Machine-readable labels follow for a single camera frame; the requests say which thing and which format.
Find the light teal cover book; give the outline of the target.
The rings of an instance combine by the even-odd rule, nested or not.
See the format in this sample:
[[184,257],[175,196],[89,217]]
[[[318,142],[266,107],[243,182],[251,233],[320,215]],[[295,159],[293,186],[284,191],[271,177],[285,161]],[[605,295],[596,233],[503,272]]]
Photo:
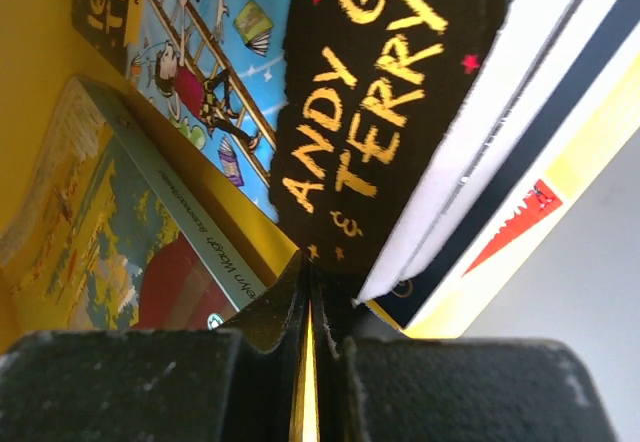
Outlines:
[[214,329],[264,292],[118,95],[66,84],[1,238],[19,327]]

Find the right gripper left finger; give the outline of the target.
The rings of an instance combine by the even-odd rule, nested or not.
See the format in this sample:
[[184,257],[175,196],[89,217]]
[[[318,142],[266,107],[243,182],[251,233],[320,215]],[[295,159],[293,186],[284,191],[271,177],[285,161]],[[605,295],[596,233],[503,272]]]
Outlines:
[[308,259],[214,330],[38,331],[1,357],[5,441],[290,441]]

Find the black cover book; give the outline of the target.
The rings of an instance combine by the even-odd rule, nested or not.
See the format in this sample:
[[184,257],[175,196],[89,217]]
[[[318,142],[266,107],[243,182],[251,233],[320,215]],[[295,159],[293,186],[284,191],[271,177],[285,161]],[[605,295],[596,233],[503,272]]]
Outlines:
[[71,0],[71,21],[367,301],[447,238],[443,215],[572,2]]

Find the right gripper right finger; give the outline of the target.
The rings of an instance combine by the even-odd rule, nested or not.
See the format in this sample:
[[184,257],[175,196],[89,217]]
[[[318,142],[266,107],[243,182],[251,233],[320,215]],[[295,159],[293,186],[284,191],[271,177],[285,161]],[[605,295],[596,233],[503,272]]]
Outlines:
[[309,267],[323,441],[612,441],[593,379],[565,344],[412,339]]

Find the dark blue cover book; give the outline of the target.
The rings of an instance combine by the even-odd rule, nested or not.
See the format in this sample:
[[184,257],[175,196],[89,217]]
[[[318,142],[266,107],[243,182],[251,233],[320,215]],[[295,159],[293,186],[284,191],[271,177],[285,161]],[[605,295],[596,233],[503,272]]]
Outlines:
[[639,49],[639,0],[511,0],[461,108],[359,298],[416,332],[490,241],[542,188],[545,167],[585,128]]

